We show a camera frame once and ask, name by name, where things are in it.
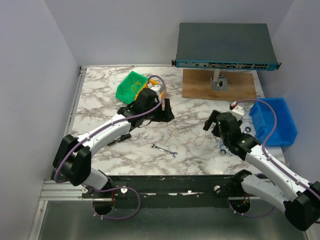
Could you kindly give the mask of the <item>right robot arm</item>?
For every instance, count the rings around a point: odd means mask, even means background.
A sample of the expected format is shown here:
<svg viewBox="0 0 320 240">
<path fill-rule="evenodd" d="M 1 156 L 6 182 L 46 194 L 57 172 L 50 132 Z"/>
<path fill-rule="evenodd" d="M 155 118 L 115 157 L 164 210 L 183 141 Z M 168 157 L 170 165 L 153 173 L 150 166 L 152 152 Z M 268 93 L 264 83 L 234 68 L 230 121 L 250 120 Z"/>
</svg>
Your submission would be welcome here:
<svg viewBox="0 0 320 240">
<path fill-rule="evenodd" d="M 298 230 L 306 231 L 320 219 L 320 183 L 312 183 L 293 172 L 274 158 L 252 135 L 243 133 L 234 112 L 213 110 L 203 129 L 222 139 L 224 146 L 235 156 L 261 171 L 271 182 L 254 174 L 233 180 L 230 191 L 241 196 L 252 194 L 284 213 Z"/>
</svg>

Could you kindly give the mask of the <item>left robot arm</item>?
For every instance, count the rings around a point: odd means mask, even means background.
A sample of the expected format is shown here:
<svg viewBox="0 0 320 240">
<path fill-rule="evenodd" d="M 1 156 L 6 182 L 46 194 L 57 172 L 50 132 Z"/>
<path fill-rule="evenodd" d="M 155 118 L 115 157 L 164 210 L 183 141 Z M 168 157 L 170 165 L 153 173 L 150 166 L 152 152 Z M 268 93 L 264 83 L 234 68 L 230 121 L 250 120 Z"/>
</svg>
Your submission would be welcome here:
<svg viewBox="0 0 320 240">
<path fill-rule="evenodd" d="M 92 167 L 92 157 L 107 144 L 140 127 L 144 121 L 168 123 L 173 119 L 169 98 L 160 99 L 155 90 L 143 89 L 136 100 L 121 107 L 106 123 L 77 137 L 71 134 L 63 137 L 52 163 L 54 181 L 85 185 L 99 197 L 107 197 L 111 191 L 109 178 Z"/>
</svg>

